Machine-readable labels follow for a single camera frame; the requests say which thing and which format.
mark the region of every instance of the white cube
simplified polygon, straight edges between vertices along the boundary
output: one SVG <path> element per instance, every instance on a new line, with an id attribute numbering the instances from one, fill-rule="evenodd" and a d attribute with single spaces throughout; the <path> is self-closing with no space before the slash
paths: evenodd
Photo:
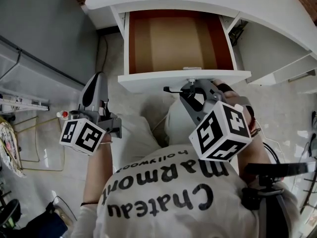
<path id="1" fill-rule="evenodd" d="M 67 120 L 59 143 L 76 151 L 93 155 L 106 132 L 86 118 Z"/>
<path id="2" fill-rule="evenodd" d="M 243 112 L 218 101 L 189 139 L 201 160 L 229 161 L 252 142 Z"/>

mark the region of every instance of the drawer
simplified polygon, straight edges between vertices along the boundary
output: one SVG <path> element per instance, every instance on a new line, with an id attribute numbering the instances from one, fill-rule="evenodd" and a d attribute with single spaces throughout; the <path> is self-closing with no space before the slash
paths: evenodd
<path id="1" fill-rule="evenodd" d="M 126 13 L 124 75 L 118 82 L 130 92 L 162 91 L 164 86 L 176 90 L 189 79 L 234 84 L 250 76 L 237 70 L 218 15 L 189 10 Z"/>

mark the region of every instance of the white t-shirt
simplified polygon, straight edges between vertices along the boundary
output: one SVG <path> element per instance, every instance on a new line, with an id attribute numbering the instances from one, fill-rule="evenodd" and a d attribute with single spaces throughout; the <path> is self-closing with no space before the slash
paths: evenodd
<path id="1" fill-rule="evenodd" d="M 241 204 L 244 187 L 230 163 L 172 145 L 114 173 L 98 206 L 81 207 L 72 237 L 257 238 L 258 212 Z"/>

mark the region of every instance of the white pants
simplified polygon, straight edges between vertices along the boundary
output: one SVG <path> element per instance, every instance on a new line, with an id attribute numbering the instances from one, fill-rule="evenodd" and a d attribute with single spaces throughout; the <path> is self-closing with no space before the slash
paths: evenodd
<path id="1" fill-rule="evenodd" d="M 112 161 L 116 169 L 128 163 L 139 161 L 160 149 L 144 117 L 118 115 L 122 120 L 122 138 L 112 138 Z M 188 136 L 195 124 L 178 99 L 169 108 L 165 132 L 169 145 L 189 144 Z"/>

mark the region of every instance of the gray floor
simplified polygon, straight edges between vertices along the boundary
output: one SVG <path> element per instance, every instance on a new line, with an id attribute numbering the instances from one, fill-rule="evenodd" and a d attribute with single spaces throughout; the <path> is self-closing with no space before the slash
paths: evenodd
<path id="1" fill-rule="evenodd" d="M 175 96 L 164 92 L 155 95 L 135 95 L 125 90 L 117 83 L 117 76 L 123 74 L 123 39 L 119 33 L 108 35 L 106 39 L 109 49 L 104 71 L 108 76 L 110 111 L 119 114 L 144 116 L 150 127 L 154 128 L 167 114 Z M 105 43 L 101 42 L 98 68 L 103 63 L 105 51 Z M 261 124 L 265 135 L 279 142 L 284 156 L 277 143 L 267 140 L 267 143 L 276 150 L 282 162 L 284 162 L 284 158 L 286 162 L 310 160 L 307 153 L 302 154 L 302 152 L 311 134 L 311 112 L 317 108 L 316 95 L 298 95 L 292 84 L 287 82 L 270 87 L 260 87 L 247 85 L 243 81 L 232 87 L 240 95 L 247 96 L 250 99 L 256 113 L 256 119 Z M 40 121 L 53 118 L 59 110 L 69 110 L 75 107 L 76 102 L 77 100 L 71 100 L 67 107 L 53 104 L 49 112 L 38 113 Z M 35 114 L 35 112 L 21 114 L 18 119 L 24 120 L 33 117 Z M 31 168 L 61 169 L 63 148 L 57 143 L 59 130 L 58 124 L 55 122 L 38 128 L 36 139 L 41 161 L 28 164 L 31 165 Z M 22 137 L 21 141 L 24 141 L 21 145 L 21 156 L 28 160 L 36 158 L 34 132 L 34 130 L 31 130 L 24 135 L 20 135 Z M 155 131 L 161 143 L 164 139 L 162 132 L 162 126 Z M 43 212 L 48 202 L 52 201 L 55 195 L 61 196 L 74 214 L 78 215 L 85 184 L 87 161 L 87 156 L 66 148 L 62 172 L 25 170 L 27 177 L 18 178 L 4 168 L 2 173 L 4 186 L 12 190 L 11 198 L 18 198 L 21 202 L 23 215 L 19 225 L 26 225 L 29 220 Z M 294 178 L 286 178 L 284 182 L 290 189 L 293 189 L 293 193 L 296 194 L 301 204 L 306 196 L 303 189 L 309 188 L 309 182 L 304 181 L 303 177 L 296 177 L 295 184 L 293 183 Z M 312 204 L 317 201 L 314 196 L 311 200 Z M 59 204 L 71 216 L 71 213 L 60 200 Z M 303 222 L 306 222 L 312 211 L 312 209 L 305 210 Z"/>

